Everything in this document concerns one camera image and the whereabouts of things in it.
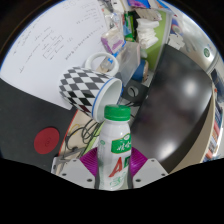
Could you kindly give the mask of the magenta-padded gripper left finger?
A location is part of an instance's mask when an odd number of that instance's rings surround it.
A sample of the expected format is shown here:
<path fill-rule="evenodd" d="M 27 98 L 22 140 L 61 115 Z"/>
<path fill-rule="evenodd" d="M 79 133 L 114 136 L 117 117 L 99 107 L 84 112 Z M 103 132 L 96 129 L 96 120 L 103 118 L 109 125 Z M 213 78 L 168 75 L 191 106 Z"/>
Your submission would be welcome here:
<path fill-rule="evenodd" d="M 80 159 L 71 159 L 59 176 L 80 187 L 95 189 L 98 184 L 97 149 L 91 149 Z"/>

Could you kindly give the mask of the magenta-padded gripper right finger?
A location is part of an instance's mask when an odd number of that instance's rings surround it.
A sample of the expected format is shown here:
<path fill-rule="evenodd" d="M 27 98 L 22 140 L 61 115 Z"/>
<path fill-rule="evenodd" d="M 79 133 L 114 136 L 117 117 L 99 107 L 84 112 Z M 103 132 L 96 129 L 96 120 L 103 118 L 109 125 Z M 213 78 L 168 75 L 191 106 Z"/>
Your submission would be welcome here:
<path fill-rule="evenodd" d="M 137 149 L 132 149 L 128 172 L 129 188 L 141 188 L 167 175 L 155 158 L 148 159 Z"/>

